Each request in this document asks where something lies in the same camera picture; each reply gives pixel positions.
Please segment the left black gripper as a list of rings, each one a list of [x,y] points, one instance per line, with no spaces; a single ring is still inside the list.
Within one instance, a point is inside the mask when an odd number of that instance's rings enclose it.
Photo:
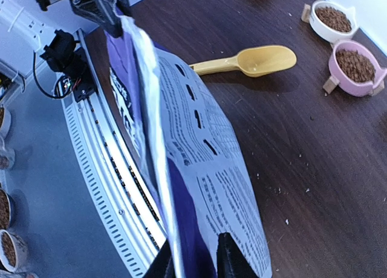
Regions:
[[[42,11],[61,0],[36,0]],[[118,15],[131,16],[129,0],[70,0],[73,12],[102,27],[114,38],[123,34]]]

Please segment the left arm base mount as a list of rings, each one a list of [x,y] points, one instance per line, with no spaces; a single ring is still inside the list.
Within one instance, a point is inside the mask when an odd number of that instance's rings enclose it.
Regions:
[[[53,92],[49,93],[41,87],[36,75],[36,58],[33,56],[33,77],[36,86],[44,96],[53,100],[62,100],[73,95],[76,102],[87,99],[97,92],[85,50],[70,33],[55,30],[54,38],[49,45],[44,46],[40,58],[46,61],[48,67],[55,73],[60,73]]]

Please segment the yellow plastic scoop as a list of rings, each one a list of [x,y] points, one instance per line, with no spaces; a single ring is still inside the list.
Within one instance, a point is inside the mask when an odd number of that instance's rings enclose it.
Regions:
[[[199,75],[240,71],[249,77],[261,77],[292,68],[297,62],[295,53],[282,45],[247,48],[237,55],[208,60],[190,67]]]

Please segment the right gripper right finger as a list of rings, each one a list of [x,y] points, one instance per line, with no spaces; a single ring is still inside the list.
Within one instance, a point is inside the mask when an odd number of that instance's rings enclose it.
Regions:
[[[219,278],[257,278],[230,233],[218,236],[216,251],[217,275]]]

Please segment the purple pet food bag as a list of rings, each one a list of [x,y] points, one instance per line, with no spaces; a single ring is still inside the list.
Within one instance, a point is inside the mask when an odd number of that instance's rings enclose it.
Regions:
[[[230,233],[258,277],[272,266],[259,209],[229,120],[197,73],[157,48],[133,18],[108,36],[115,102],[165,224],[176,277],[218,277]]]

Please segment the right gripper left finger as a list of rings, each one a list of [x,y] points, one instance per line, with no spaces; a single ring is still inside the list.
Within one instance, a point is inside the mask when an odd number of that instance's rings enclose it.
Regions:
[[[169,241],[166,240],[143,278],[176,278]]]

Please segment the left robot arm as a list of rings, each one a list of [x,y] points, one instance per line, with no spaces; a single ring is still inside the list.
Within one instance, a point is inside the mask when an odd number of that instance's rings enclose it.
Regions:
[[[36,0],[41,10],[60,0]],[[130,16],[129,0],[69,0],[75,15],[92,21],[118,38],[123,34],[120,15]],[[14,0],[1,0],[1,23],[16,32],[45,60],[50,69],[76,79],[86,70],[85,62],[75,53],[74,36],[38,20]]]

